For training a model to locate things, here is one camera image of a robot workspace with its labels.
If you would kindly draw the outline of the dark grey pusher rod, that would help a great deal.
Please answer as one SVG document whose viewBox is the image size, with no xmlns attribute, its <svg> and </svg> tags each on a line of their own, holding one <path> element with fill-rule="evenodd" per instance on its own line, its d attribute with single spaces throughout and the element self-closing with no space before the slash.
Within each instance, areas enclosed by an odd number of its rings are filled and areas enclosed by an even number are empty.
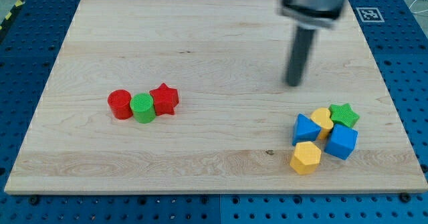
<svg viewBox="0 0 428 224">
<path fill-rule="evenodd" d="M 287 85 L 300 85 L 315 33 L 315 29 L 297 26 L 285 75 Z"/>
</svg>

